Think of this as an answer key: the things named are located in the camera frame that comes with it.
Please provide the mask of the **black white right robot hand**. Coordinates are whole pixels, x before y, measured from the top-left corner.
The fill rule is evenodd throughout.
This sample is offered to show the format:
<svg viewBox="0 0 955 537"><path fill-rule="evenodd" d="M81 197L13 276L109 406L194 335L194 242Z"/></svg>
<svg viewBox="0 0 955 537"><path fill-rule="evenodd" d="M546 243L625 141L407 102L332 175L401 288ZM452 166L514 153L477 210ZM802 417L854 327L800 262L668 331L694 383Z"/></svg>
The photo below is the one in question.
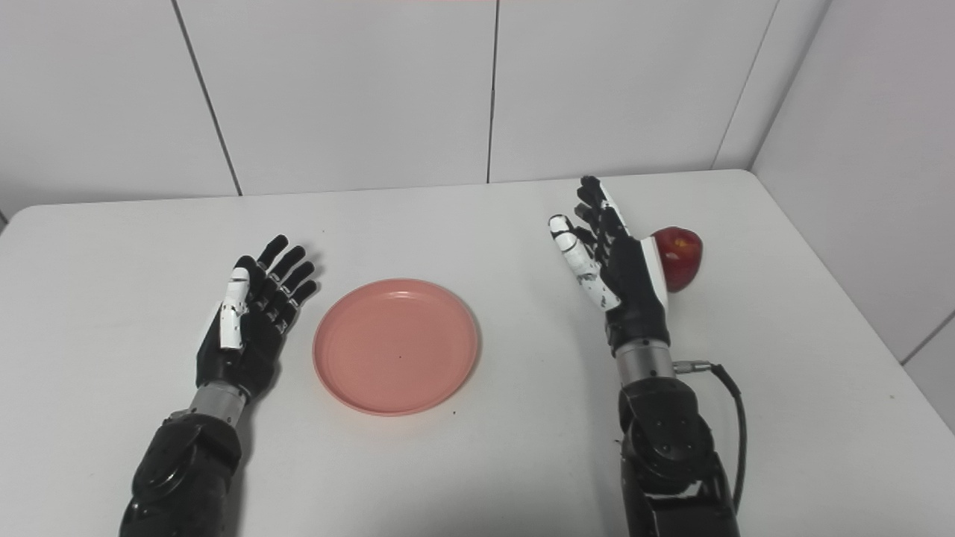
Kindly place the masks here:
<svg viewBox="0 0 955 537"><path fill-rule="evenodd" d="M549 231L577 284L606 316L612 351L642 341L671 346L669 296L654 238L631 234L596 177L580 179L577 198L575 215L583 227L556 214L548 221Z"/></svg>

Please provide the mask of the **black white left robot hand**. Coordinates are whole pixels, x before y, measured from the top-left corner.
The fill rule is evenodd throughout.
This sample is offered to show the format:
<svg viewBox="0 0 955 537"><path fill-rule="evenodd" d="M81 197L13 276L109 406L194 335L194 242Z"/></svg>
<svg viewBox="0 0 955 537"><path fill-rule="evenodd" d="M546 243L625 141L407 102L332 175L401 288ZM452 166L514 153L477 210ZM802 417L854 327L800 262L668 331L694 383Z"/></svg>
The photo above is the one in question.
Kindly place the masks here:
<svg viewBox="0 0 955 537"><path fill-rule="evenodd" d="M226 384L252 401L272 385L287 332L319 288L305 257L279 234L258 257L236 261L195 358L195 386Z"/></svg>

